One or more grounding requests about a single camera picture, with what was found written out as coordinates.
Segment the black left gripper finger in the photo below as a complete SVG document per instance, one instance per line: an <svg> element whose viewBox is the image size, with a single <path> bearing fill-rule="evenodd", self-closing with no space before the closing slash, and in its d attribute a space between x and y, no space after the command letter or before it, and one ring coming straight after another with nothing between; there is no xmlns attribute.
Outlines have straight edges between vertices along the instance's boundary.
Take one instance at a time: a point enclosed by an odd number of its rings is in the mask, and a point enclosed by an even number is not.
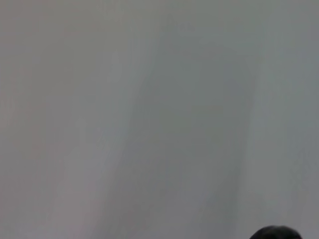
<svg viewBox="0 0 319 239"><path fill-rule="evenodd" d="M302 236L293 228L271 225L257 230L250 239L302 239Z"/></svg>

